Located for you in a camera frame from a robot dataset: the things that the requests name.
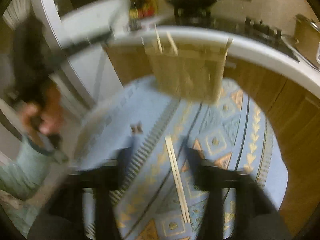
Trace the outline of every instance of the curtain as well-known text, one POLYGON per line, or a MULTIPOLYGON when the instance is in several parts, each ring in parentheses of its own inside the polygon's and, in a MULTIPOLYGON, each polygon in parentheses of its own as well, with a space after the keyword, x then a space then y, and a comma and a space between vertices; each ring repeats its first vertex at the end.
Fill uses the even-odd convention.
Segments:
POLYGON ((14 30, 17 24, 29 15, 30 9, 31 0, 12 0, 3 14, 3 19, 14 30))

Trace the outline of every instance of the round table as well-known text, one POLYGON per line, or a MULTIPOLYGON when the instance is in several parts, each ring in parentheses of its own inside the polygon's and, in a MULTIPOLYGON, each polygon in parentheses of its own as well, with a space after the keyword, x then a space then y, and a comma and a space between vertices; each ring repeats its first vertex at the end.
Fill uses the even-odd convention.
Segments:
MULTIPOLYGON (((189 135, 204 158, 229 170, 250 172, 278 209, 288 173, 272 127, 255 102, 230 79, 224 79, 214 105, 188 102, 157 90, 153 76, 135 80, 112 99, 78 153, 80 169, 90 169, 114 158, 139 131, 138 145, 121 189, 111 193, 123 239, 195 239, 208 193, 194 187, 188 163, 180 151, 189 135), (171 135, 188 204, 191 223, 183 222, 164 137, 171 135)), ((225 189, 224 237, 232 232, 234 190, 225 189)), ((87 234, 94 238, 94 199, 84 196, 87 234)))

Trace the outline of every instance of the sleeve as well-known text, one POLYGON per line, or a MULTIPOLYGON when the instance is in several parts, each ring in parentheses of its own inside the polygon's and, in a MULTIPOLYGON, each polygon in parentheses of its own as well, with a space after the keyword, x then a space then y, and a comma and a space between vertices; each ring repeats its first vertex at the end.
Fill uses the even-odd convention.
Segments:
POLYGON ((0 190, 20 200, 31 198, 49 173, 52 155, 53 152, 36 151, 27 137, 23 137, 17 160, 0 166, 0 190))

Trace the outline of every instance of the hand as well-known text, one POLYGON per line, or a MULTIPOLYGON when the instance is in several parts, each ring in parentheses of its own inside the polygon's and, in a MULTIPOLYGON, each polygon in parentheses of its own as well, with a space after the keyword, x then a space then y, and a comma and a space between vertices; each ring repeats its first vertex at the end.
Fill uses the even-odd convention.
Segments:
POLYGON ((40 116, 43 122, 39 126, 39 131, 44 135, 59 133, 63 124, 63 112, 60 106, 61 94, 57 86, 52 82, 46 91, 46 105, 41 109, 39 104, 31 102, 24 106, 20 113, 20 119, 30 139, 43 147, 37 131, 31 125, 31 117, 40 116))

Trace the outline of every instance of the white countertop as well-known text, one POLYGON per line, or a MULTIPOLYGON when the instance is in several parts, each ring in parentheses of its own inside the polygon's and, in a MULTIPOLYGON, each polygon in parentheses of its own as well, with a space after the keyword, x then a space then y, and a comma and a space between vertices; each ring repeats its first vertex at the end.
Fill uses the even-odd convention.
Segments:
MULTIPOLYGON (((276 73, 288 77, 309 90, 320 99, 320 72, 312 69, 303 60, 300 62, 262 43, 232 33, 189 26, 157 26, 160 39, 167 39, 169 31, 173 39, 190 38, 204 41, 226 43, 231 38, 232 44, 228 55, 256 63, 276 73)), ((155 39, 154 30, 140 30, 117 35, 113 44, 142 44, 155 39)))

